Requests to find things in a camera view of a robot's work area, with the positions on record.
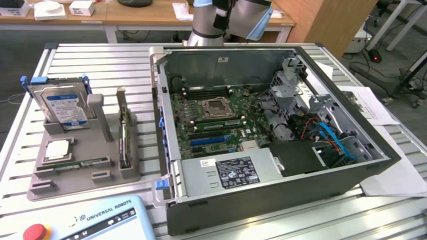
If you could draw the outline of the hard disk blue label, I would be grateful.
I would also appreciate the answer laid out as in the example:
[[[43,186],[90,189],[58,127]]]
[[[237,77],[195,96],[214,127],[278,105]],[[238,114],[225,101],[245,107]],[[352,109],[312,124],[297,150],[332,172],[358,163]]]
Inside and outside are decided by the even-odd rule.
[[[87,103],[91,93],[82,83],[34,85],[30,90],[50,124],[61,124],[66,131],[90,127],[97,115]]]

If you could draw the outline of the white round-topped box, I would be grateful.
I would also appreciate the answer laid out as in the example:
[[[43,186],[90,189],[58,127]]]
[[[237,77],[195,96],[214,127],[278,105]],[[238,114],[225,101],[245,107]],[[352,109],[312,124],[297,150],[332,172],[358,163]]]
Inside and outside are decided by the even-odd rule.
[[[67,18],[65,5],[57,1],[42,1],[34,5],[34,18],[37,21],[59,20]]]

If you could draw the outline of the silver CPU socket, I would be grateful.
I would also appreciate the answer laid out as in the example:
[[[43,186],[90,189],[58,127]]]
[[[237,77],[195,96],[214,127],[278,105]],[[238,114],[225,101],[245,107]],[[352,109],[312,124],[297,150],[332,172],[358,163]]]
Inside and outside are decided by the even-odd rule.
[[[230,100],[226,97],[202,100],[198,103],[198,109],[199,116],[203,119],[219,119],[235,116]]]

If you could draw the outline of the black plastic fan shroud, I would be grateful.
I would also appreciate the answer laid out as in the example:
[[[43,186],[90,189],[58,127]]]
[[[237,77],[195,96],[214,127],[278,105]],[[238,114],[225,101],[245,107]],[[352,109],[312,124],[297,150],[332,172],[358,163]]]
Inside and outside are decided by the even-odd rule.
[[[277,141],[269,144],[273,157],[278,158],[284,177],[320,172],[328,169],[314,144],[308,140]]]

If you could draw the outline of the green RAM stick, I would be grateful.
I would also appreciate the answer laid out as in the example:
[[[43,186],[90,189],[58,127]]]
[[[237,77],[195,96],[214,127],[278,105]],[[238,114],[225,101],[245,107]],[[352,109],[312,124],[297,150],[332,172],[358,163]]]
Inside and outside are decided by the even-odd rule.
[[[246,121],[243,119],[233,119],[233,120],[221,120],[213,122],[201,122],[194,126],[194,132],[210,132],[223,129],[235,129],[243,127]]]
[[[38,171],[54,169],[55,171],[69,171],[69,170],[78,170],[82,168],[94,167],[95,164],[105,163],[110,161],[110,157],[103,157],[98,159],[91,159],[86,161],[74,161],[74,162],[63,162],[63,163],[54,163],[50,165],[37,166],[35,169]]]

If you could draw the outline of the silver CPU chip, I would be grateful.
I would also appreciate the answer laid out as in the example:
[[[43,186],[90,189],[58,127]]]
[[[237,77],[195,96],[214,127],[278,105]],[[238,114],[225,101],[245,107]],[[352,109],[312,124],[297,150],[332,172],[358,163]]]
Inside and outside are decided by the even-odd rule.
[[[63,159],[70,153],[71,143],[67,139],[55,140],[47,144],[45,158],[47,161]]]

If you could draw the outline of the plain white paper sheet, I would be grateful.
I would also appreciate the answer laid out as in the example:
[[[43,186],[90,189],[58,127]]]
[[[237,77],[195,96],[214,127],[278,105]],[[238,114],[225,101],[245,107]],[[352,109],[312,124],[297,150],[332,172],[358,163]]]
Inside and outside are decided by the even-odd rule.
[[[328,75],[328,77],[330,78],[330,80],[334,79],[334,68],[328,65],[328,64],[324,64],[318,61],[316,61],[317,65],[320,66],[320,68],[322,69],[322,71],[325,72],[325,74]]]

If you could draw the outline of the small black device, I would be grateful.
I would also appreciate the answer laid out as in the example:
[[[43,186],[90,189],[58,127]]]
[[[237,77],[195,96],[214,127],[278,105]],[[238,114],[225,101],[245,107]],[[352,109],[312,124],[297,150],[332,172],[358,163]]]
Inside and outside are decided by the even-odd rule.
[[[0,0],[0,8],[21,9],[26,0]]]

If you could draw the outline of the blue expansion slot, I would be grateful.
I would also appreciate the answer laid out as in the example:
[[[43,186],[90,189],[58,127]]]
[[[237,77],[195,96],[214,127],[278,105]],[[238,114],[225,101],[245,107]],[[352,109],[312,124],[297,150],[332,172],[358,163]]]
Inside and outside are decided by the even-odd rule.
[[[190,141],[191,146],[201,146],[201,145],[209,145],[209,144],[217,144],[217,143],[225,143],[226,142],[226,137],[211,137],[211,138],[205,138],[205,139],[193,139]]]

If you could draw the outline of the grey parts rack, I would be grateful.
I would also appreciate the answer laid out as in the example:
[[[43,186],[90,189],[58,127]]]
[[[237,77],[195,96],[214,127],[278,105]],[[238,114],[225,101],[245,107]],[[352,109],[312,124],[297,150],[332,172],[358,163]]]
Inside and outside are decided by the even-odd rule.
[[[119,162],[119,107],[117,113],[105,113],[105,96],[90,94],[89,106],[95,111],[97,117],[89,121],[89,128],[65,130],[58,123],[45,122],[45,133],[39,147],[37,164],[31,176],[27,199],[39,201],[63,195],[101,188],[129,184],[141,180],[139,166],[139,140],[138,119],[130,111],[131,116],[131,167],[121,168]],[[49,143],[58,140],[69,140],[69,155],[57,160],[46,159]],[[81,162],[101,158],[110,158],[105,163],[97,163],[93,167],[67,171],[54,169],[37,170],[37,167]]]

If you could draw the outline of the white floor device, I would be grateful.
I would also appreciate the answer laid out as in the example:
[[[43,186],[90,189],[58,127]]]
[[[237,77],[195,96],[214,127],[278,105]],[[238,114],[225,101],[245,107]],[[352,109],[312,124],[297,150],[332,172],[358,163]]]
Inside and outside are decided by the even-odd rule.
[[[345,51],[346,54],[360,53],[369,45],[373,35],[366,30],[360,30]]]

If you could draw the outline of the small silver heatsink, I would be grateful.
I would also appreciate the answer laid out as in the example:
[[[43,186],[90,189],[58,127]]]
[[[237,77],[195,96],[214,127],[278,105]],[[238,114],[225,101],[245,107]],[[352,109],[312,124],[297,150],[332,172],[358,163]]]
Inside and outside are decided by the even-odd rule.
[[[246,140],[239,144],[241,151],[249,151],[259,148],[261,148],[261,143],[257,140]]]

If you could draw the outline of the white papers pile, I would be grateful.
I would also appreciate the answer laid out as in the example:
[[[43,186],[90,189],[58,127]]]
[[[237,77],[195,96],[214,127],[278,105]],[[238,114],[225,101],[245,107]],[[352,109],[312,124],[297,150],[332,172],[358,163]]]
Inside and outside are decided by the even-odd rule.
[[[194,14],[190,13],[190,5],[187,3],[173,3],[175,17],[181,22],[193,22]]]

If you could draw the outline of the green motherboard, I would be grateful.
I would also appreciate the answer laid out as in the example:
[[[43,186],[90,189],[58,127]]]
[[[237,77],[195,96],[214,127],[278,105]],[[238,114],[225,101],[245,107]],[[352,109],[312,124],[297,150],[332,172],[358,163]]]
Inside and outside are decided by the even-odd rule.
[[[239,128],[214,130],[225,133],[222,137],[226,137],[226,142],[222,143],[191,146],[189,135],[199,133],[194,131],[194,126],[197,125],[195,120],[203,119],[199,115],[198,106],[198,103],[203,100],[187,100],[186,88],[171,95],[178,145],[185,160],[241,152],[243,141],[257,140],[263,145],[277,140],[266,115],[278,113],[278,110],[273,107],[263,107],[266,92],[251,85],[227,87],[230,87],[230,97],[226,98],[230,100],[231,109],[235,116],[241,116],[246,123]],[[205,152],[193,153],[194,147],[203,147]]]

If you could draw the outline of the black open PC case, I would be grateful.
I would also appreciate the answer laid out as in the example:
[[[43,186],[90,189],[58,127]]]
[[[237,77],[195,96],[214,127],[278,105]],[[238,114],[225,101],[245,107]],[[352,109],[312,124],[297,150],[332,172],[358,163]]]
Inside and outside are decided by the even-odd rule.
[[[177,135],[171,95],[187,87],[237,87],[250,85],[266,93],[265,108],[277,109],[266,114],[277,137],[275,141],[314,141],[306,132],[314,129],[317,116],[310,109],[281,110],[273,100],[271,82],[277,71],[282,70],[286,59],[300,56],[309,73],[308,82],[313,96],[330,95],[353,119],[362,143],[373,155],[373,160],[322,171],[284,177],[254,188],[231,191],[205,197],[189,197],[182,177],[182,153]],[[227,57],[229,62],[218,62]],[[328,77],[314,59],[300,46],[161,46],[150,50],[153,68],[154,117],[165,128],[157,128],[158,152],[161,160],[159,180],[169,180],[169,190],[157,197],[157,205],[165,207],[167,230],[173,236],[239,221],[251,217],[297,207],[300,205],[344,195],[368,178],[380,175],[400,160],[401,156],[374,128],[356,105]],[[265,143],[259,149],[269,148]]]

